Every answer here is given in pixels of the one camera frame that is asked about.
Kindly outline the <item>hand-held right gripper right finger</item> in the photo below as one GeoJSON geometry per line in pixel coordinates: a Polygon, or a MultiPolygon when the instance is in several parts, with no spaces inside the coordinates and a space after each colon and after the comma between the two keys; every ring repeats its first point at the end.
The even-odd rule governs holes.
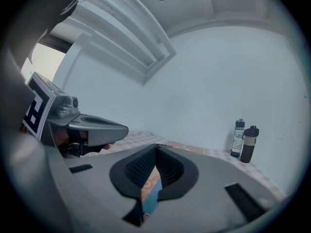
{"type": "Polygon", "coordinates": [[[153,233],[259,233],[280,199],[222,159],[158,146],[162,189],[153,233]]]}

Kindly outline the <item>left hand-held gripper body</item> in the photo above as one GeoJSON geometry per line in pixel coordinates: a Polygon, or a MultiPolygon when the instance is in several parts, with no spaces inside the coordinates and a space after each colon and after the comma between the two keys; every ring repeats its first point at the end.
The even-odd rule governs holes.
{"type": "Polygon", "coordinates": [[[28,108],[23,124],[38,140],[41,139],[47,120],[55,120],[59,126],[66,126],[80,114],[78,99],[71,97],[43,75],[34,72],[27,86],[35,94],[28,108]]]}

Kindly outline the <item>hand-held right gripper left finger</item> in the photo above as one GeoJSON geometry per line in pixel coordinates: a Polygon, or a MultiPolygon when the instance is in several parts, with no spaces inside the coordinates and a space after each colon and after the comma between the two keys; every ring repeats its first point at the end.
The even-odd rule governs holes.
{"type": "Polygon", "coordinates": [[[66,159],[69,201],[82,233],[158,233],[143,221],[141,191],[156,165],[156,145],[66,159]]]}

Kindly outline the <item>clear bottle with blue base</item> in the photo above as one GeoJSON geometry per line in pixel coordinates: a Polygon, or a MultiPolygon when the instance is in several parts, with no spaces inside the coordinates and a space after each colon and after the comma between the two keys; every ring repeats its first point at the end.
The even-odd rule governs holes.
{"type": "Polygon", "coordinates": [[[230,155],[233,157],[239,157],[242,150],[243,145],[243,133],[245,128],[244,119],[241,118],[235,122],[235,129],[234,129],[234,137],[232,148],[230,150],[230,155]]]}

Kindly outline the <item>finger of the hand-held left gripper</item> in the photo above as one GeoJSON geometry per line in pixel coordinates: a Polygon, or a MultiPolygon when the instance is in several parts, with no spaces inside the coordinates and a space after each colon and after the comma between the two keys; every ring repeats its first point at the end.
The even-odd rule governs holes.
{"type": "Polygon", "coordinates": [[[68,125],[69,129],[88,132],[90,147],[102,146],[124,139],[128,135],[126,126],[104,119],[79,119],[68,125]]]}
{"type": "Polygon", "coordinates": [[[101,118],[98,116],[91,116],[91,115],[79,115],[79,123],[80,125],[90,126],[90,127],[103,127],[103,126],[121,126],[124,127],[124,125],[116,123],[114,121],[101,118]]]}

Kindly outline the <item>dark tumbler with beige band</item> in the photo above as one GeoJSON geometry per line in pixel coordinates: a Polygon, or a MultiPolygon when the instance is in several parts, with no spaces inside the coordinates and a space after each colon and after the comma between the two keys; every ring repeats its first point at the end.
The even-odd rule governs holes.
{"type": "Polygon", "coordinates": [[[258,135],[259,129],[255,125],[244,130],[243,147],[240,157],[241,162],[249,163],[251,161],[258,135]]]}

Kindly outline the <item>notebook with teal cover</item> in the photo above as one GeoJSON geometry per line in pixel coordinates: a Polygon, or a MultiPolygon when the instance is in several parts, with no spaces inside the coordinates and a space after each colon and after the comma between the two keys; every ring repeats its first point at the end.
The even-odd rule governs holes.
{"type": "Polygon", "coordinates": [[[151,192],[147,196],[146,200],[142,204],[143,212],[147,215],[151,215],[157,207],[158,204],[158,194],[162,190],[161,179],[159,179],[151,192]]]}

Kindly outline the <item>person's left hand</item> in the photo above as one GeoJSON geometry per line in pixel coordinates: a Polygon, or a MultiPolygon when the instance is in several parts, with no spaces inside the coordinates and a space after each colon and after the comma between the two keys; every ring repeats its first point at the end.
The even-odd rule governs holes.
{"type": "MultiPolygon", "coordinates": [[[[88,141],[87,131],[79,131],[78,135],[79,135],[78,140],[84,140],[85,142],[88,141]]],[[[72,156],[77,157],[75,153],[72,153],[72,151],[70,152],[69,150],[67,150],[68,145],[71,143],[67,128],[59,128],[59,129],[53,130],[53,139],[61,155],[64,158],[71,158],[72,156]]],[[[95,152],[100,152],[101,150],[109,150],[111,146],[114,145],[115,143],[116,141],[97,147],[95,152]]]]}

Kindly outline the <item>black framed window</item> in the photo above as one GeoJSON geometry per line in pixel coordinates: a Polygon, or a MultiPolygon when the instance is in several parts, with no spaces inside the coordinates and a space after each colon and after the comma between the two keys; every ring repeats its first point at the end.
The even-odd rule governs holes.
{"type": "Polygon", "coordinates": [[[34,72],[52,81],[65,55],[58,50],[37,43],[32,52],[31,60],[27,58],[21,68],[25,83],[29,81],[34,72]]]}

